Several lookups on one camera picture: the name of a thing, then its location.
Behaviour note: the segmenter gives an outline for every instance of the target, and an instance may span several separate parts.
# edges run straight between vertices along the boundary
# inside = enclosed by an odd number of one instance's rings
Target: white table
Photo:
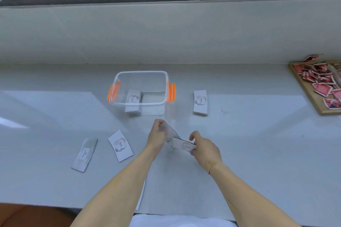
[[[177,97],[165,119],[193,130],[224,163],[301,225],[341,222],[340,116],[319,116],[286,65],[2,65],[0,202],[82,208],[146,144],[155,117],[129,118],[107,102],[115,75],[165,70]],[[206,89],[209,115],[193,115]],[[121,130],[134,156],[118,163],[108,137]],[[85,173],[71,169],[82,140],[98,138]],[[164,146],[140,213],[233,220],[211,177],[186,152]]]

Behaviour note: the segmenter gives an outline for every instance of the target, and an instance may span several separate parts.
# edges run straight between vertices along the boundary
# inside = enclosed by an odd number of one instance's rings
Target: wooden tray
[[[311,62],[296,62],[296,63],[289,63],[289,68],[291,72],[294,74],[297,82],[300,84],[302,87],[303,91],[306,93],[308,96],[310,102],[313,104],[314,108],[318,112],[318,114],[322,116],[328,116],[328,115],[341,115],[341,109],[328,109],[326,105],[323,102],[323,99],[334,99],[334,95],[330,94],[328,97],[323,97],[319,95],[318,93],[314,92],[314,87],[311,85],[312,83],[303,80],[303,78],[297,74],[296,70],[294,69],[293,65],[313,65],[317,63],[323,63],[323,62],[316,62],[316,61],[311,61]],[[326,63],[341,63],[341,61],[326,61]]]

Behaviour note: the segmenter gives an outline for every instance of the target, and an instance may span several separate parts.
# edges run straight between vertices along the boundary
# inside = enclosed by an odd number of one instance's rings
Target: forearm
[[[128,227],[154,157],[145,148],[90,200],[71,227]]]
[[[210,174],[219,186],[240,227],[298,227],[275,204],[247,185],[223,164],[217,164]]]

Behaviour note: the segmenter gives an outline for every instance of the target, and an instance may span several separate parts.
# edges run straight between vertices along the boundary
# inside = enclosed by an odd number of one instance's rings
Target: white wall
[[[341,59],[341,0],[0,9],[1,63],[279,63]]]

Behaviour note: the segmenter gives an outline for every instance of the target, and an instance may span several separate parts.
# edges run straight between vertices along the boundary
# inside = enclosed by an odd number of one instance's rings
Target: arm
[[[129,226],[150,165],[164,144],[162,123],[155,120],[144,150],[87,203],[71,227]]]
[[[198,131],[190,135],[196,150],[191,154],[212,176],[235,217],[239,227],[299,227],[275,204],[247,185],[223,164],[219,148]]]

